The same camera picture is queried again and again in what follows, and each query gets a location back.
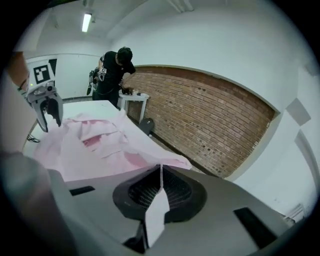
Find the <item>person's arm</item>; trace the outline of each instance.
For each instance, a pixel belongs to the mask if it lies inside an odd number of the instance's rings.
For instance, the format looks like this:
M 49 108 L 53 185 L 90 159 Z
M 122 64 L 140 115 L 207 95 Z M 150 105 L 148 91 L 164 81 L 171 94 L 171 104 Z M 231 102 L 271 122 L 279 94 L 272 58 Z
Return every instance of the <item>person's arm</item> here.
M 130 75 L 125 79 L 125 81 L 129 81 L 136 73 L 136 68 L 135 66 L 132 64 L 132 62 L 130 62 L 130 65 L 127 69 L 127 72 L 130 73 Z
M 28 89 L 29 70 L 23 52 L 12 54 L 6 71 L 16 86 L 24 91 Z
M 98 68 L 99 68 L 99 70 L 101 70 L 102 67 L 103 67 L 103 65 L 104 65 L 104 60 L 105 60 L 106 54 L 107 54 L 107 52 L 106 52 L 104 55 L 102 55 L 102 56 L 100 57 L 100 59 L 99 59 L 99 63 L 98 63 Z
M 102 69 L 102 61 L 101 61 L 101 59 L 99 59 L 99 65 L 98 65 L 98 67 L 99 67 L 99 70 Z

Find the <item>white stool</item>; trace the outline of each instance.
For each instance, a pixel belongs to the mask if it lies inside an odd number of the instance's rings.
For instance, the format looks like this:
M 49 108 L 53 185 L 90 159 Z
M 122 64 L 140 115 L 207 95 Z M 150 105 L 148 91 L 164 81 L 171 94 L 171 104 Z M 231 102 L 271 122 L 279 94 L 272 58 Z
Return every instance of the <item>white stool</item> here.
M 122 91 L 119 91 L 119 100 L 117 105 L 121 109 L 124 109 L 125 112 L 128 114 L 129 101 L 142 102 L 142 108 L 141 108 L 140 119 L 139 119 L 139 123 L 140 123 L 142 119 L 144 119 L 147 99 L 149 99 L 149 95 L 145 93 L 141 93 L 141 95 L 138 96 L 138 95 L 123 94 Z

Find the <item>brick wall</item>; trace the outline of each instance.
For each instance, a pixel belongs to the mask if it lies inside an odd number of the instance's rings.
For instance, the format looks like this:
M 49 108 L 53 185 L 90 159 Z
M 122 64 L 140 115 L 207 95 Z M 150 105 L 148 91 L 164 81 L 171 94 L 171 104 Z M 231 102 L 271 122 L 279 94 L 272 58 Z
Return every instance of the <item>brick wall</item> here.
M 138 67 L 125 87 L 150 95 L 145 117 L 158 136 L 222 178 L 246 160 L 275 114 L 241 87 L 186 69 Z M 138 119 L 140 109 L 131 102 L 128 114 Z

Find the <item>ceiling light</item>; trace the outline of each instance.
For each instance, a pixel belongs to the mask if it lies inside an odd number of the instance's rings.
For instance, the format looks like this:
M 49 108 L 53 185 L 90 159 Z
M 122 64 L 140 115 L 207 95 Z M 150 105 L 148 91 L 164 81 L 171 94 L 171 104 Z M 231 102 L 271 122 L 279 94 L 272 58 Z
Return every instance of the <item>ceiling light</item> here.
M 88 31 L 90 20 L 91 20 L 91 14 L 86 13 L 83 17 L 82 32 Z

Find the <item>black hair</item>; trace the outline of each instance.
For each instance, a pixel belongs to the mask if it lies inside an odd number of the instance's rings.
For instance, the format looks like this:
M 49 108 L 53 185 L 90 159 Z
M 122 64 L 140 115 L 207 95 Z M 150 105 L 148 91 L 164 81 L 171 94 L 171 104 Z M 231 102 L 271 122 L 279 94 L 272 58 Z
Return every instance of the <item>black hair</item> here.
M 128 47 L 122 47 L 117 52 L 117 60 L 120 64 L 126 65 L 132 59 L 132 51 Z

